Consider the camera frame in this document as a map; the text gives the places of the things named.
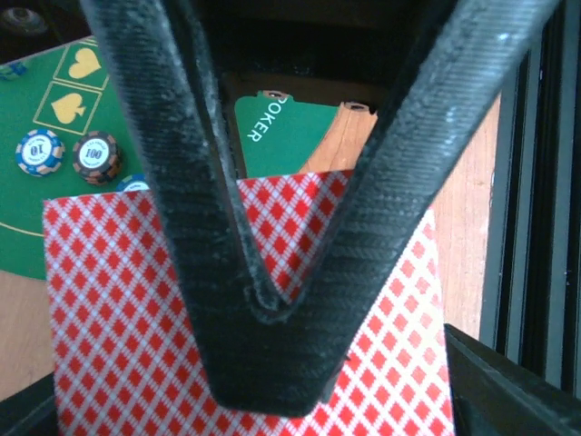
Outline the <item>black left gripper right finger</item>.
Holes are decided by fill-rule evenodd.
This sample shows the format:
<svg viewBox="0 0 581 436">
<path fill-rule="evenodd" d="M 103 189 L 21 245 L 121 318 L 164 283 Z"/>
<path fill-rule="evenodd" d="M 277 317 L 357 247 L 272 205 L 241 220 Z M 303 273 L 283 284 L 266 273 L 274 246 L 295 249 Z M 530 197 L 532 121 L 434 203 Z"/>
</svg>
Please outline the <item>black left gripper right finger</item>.
<svg viewBox="0 0 581 436">
<path fill-rule="evenodd" d="M 580 400 L 445 325 L 457 435 L 578 435 Z"/>
</svg>

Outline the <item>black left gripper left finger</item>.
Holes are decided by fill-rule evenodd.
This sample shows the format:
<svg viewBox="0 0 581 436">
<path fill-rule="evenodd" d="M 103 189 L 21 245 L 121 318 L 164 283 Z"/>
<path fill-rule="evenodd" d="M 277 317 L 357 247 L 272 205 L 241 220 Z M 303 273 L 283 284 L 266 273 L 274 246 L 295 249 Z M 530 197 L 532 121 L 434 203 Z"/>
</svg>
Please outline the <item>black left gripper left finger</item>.
<svg viewBox="0 0 581 436">
<path fill-rule="evenodd" d="M 1 401 L 0 427 L 2 435 L 58 435 L 53 374 Z"/>
</svg>

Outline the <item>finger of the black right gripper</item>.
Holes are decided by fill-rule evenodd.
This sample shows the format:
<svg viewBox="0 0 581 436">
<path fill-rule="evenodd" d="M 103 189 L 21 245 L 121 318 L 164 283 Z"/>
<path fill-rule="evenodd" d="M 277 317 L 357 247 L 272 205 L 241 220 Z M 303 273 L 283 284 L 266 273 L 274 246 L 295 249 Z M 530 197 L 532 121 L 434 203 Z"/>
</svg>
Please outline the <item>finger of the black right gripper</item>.
<svg viewBox="0 0 581 436">
<path fill-rule="evenodd" d="M 410 236 L 553 1 L 85 1 L 211 392 L 286 417 L 320 400 Z M 231 154 L 259 91 L 378 114 L 294 302 L 274 287 Z"/>
</svg>

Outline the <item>red playing card deck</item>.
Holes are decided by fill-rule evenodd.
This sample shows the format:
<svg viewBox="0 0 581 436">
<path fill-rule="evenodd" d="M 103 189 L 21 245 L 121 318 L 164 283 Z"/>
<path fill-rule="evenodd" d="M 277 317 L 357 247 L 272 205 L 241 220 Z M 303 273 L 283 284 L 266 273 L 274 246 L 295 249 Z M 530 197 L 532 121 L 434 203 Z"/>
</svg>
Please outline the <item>red playing card deck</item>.
<svg viewBox="0 0 581 436">
<path fill-rule="evenodd" d="M 190 317 L 152 195 L 105 193 L 44 204 L 44 253 L 61 435 L 451 435 L 454 419 L 434 215 L 426 212 L 369 312 L 359 281 L 338 302 L 260 320 L 239 284 L 222 280 Z M 213 397 L 275 397 L 272 376 L 307 369 L 307 346 L 359 329 L 331 396 L 305 412 L 236 411 Z"/>
</svg>

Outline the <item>blue 50 chips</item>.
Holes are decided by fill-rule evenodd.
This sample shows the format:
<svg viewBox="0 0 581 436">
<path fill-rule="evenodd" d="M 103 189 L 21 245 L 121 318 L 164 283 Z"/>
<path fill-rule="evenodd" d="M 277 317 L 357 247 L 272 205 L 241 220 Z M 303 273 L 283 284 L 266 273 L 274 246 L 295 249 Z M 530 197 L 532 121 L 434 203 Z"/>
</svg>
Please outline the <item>blue 50 chips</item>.
<svg viewBox="0 0 581 436">
<path fill-rule="evenodd" d="M 148 183 L 145 181 L 144 175 L 142 173 L 133 173 L 124 177 L 118 183 L 116 188 L 118 192 L 131 192 L 149 189 L 150 187 Z"/>
</svg>

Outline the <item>blue orange chips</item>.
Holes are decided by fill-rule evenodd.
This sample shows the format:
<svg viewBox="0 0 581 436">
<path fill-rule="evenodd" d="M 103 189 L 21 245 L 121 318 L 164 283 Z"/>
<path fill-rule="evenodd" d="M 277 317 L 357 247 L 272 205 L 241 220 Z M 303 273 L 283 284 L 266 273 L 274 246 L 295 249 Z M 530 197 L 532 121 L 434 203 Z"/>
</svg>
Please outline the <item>blue orange chips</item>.
<svg viewBox="0 0 581 436">
<path fill-rule="evenodd" d="M 28 132 L 15 149 L 15 162 L 24 172 L 35 177 L 55 173 L 62 165 L 65 147 L 53 131 L 39 128 Z"/>
</svg>

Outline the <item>brown chips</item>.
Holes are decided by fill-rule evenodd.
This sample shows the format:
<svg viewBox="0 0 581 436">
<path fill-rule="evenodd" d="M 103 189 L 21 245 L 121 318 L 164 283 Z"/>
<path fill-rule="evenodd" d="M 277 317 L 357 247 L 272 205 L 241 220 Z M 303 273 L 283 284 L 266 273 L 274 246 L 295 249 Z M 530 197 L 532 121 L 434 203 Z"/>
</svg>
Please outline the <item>brown chips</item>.
<svg viewBox="0 0 581 436">
<path fill-rule="evenodd" d="M 73 157 L 75 172 L 92 185 L 112 182 L 123 166 L 122 149 L 116 139 L 104 131 L 82 136 L 74 145 Z"/>
</svg>

